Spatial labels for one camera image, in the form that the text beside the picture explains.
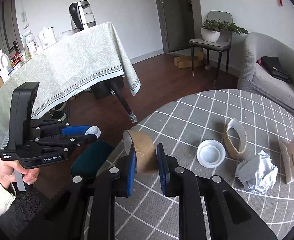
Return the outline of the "left hand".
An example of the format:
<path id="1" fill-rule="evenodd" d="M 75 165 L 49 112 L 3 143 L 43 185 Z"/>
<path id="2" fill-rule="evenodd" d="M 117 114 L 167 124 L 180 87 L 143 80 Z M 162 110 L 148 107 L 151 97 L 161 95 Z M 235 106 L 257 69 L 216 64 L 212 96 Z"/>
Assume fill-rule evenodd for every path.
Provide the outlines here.
<path id="1" fill-rule="evenodd" d="M 23 182 L 28 185 L 34 184 L 40 173 L 40 168 L 25 169 L 20 163 L 15 161 L 2 161 L 0 158 L 0 184 L 8 189 L 11 183 L 16 182 L 16 177 L 14 172 L 19 172 L 23 174 Z"/>

